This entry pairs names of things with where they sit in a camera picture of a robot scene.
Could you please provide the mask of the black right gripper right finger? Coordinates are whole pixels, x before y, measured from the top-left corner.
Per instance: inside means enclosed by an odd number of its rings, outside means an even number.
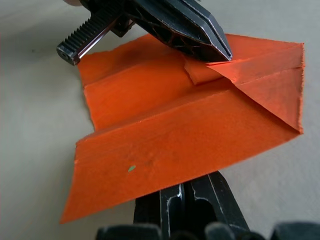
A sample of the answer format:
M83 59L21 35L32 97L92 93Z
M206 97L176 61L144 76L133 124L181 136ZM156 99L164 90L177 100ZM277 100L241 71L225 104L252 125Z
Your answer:
M223 175L212 172L185 183L188 226L199 240L211 223L227 225L236 237L250 231L249 226Z

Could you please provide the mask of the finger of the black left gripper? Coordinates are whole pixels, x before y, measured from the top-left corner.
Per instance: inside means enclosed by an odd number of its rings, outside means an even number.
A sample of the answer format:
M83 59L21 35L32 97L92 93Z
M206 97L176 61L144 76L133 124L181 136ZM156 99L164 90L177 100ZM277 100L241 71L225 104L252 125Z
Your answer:
M218 24L214 16L196 0L187 0L186 5L188 5L188 7L209 26L212 32L214 32L215 38L221 45L219 50L223 53L227 60L231 60L233 58L231 47L222 27Z
M214 32L186 0L127 0L126 15L163 44L202 62L228 62Z

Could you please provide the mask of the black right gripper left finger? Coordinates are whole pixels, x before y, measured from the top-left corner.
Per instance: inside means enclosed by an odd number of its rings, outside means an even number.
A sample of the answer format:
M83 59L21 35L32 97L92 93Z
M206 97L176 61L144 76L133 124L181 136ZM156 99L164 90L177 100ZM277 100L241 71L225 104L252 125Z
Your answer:
M133 223L158 227L162 240L169 240L185 224L184 185L174 185L135 200Z

